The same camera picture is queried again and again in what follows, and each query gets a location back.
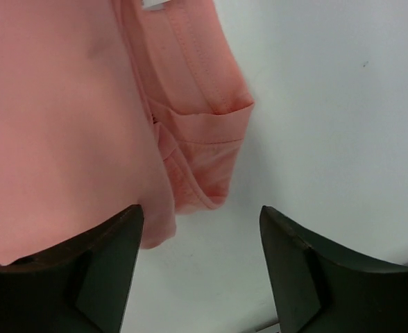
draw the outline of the clothing tag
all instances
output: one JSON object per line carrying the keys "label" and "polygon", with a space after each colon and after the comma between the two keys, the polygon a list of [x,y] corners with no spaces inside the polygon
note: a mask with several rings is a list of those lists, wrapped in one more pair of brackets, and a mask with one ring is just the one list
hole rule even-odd
{"label": "clothing tag", "polygon": [[159,10],[163,9],[164,2],[168,2],[170,0],[142,0],[142,8],[145,10]]}

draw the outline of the pink fabric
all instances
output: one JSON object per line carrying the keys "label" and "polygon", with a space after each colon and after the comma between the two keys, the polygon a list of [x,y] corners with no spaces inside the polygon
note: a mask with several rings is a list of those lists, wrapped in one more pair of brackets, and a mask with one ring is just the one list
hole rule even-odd
{"label": "pink fabric", "polygon": [[211,0],[0,0],[0,264],[131,204],[219,207],[253,100]]}

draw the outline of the black object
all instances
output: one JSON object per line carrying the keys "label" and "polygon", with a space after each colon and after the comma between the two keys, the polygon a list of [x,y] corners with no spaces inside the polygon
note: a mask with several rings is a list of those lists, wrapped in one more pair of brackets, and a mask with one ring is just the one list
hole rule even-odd
{"label": "black object", "polygon": [[408,267],[345,248],[272,207],[260,227],[282,333],[408,332]]}
{"label": "black object", "polygon": [[140,206],[0,266],[0,333],[118,333],[142,236]]}

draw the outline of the white table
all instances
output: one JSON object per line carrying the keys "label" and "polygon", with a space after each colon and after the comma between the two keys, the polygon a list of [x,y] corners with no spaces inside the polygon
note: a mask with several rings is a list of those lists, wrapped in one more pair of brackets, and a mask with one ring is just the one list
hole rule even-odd
{"label": "white table", "polygon": [[232,195],[137,263],[124,333],[242,333],[275,318],[257,218],[273,205],[408,261],[408,0],[216,0],[257,99]]}

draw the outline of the folded garment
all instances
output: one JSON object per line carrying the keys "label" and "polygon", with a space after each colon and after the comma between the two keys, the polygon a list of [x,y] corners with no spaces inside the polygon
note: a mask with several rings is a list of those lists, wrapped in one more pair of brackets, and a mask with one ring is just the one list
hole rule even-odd
{"label": "folded garment", "polygon": [[0,264],[133,203],[161,244],[223,204],[252,107],[212,0],[0,0]]}

